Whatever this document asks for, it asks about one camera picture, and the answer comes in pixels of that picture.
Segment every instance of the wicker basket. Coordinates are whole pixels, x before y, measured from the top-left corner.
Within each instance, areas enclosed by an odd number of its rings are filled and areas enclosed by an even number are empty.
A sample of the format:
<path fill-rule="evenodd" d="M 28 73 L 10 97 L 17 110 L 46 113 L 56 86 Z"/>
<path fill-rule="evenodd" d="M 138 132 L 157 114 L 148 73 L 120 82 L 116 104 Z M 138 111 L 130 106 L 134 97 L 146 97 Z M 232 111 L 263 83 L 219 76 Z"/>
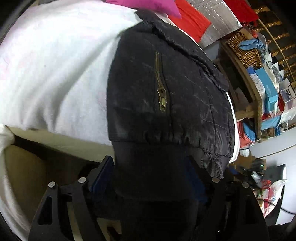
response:
<path fill-rule="evenodd" d="M 239 43 L 245 40 L 248 40 L 246 36 L 238 31 L 227 41 L 227 44 L 230 46 L 230 48 L 232 48 L 245 68 L 249 67 L 250 65 L 253 65 L 254 69 L 262 68 L 262 63 L 257 49 L 245 51 L 239 48 Z"/>

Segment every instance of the quilted jacket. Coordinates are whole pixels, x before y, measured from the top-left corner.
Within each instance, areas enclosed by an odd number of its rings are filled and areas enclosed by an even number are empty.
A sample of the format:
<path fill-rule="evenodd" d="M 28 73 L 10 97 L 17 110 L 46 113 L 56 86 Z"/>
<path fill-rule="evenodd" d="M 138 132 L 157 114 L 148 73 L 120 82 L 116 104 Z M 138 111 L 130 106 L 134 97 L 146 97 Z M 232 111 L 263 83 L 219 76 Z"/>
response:
<path fill-rule="evenodd" d="M 152 196 L 188 198 L 186 156 L 219 178 L 233 156 L 228 83 L 186 34 L 152 12 L 137 14 L 143 22 L 122 34 L 107 88 L 119 189 L 145 196 L 149 183 Z"/>

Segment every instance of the light blue box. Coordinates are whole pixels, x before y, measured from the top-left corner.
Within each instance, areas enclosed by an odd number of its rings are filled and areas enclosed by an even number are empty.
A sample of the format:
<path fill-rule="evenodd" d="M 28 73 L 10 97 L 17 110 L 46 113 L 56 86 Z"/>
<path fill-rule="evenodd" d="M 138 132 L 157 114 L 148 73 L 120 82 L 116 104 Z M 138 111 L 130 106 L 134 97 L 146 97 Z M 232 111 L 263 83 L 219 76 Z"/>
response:
<path fill-rule="evenodd" d="M 255 73 L 261 80 L 266 93 L 266 111 L 270 112 L 274 110 L 274 105 L 279 99 L 279 94 L 276 91 L 276 88 L 274 87 L 274 84 L 272 83 L 270 77 L 266 73 L 264 68 L 260 68 L 255 70 Z"/>

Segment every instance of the silver foil sheet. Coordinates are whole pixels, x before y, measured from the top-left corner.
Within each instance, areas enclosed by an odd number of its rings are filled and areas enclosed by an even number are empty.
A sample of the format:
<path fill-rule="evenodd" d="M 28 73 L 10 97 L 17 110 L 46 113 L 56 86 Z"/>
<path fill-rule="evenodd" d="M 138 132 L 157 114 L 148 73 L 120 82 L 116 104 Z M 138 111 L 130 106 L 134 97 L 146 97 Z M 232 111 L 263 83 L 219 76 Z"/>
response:
<path fill-rule="evenodd" d="M 242 27 L 236 16 L 223 0 L 186 0 L 202 13 L 211 25 L 198 43 L 205 48 L 216 40 Z"/>

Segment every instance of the black cable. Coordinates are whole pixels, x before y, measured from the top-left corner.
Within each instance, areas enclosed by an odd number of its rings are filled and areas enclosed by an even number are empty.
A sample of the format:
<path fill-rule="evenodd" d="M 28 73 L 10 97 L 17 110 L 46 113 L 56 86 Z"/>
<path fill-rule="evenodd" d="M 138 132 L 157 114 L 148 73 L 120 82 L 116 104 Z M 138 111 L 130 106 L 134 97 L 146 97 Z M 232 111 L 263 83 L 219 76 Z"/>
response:
<path fill-rule="evenodd" d="M 261 200 L 261 201 L 267 202 L 267 203 L 269 203 L 269 204 L 275 206 L 273 203 L 271 203 L 271 202 L 269 202 L 269 201 L 266 201 L 266 200 L 264 200 L 264 199 L 258 199 L 258 198 L 257 198 L 257 200 Z M 296 213 L 290 212 L 290 211 L 288 211 L 288 210 L 286 210 L 286 209 L 284 209 L 284 208 L 282 208 L 282 207 L 281 207 L 281 209 L 282 209 L 284 212 L 286 212 L 286 213 L 289 213 L 289 214 L 292 214 L 292 215 L 295 215 L 295 214 L 296 214 Z"/>

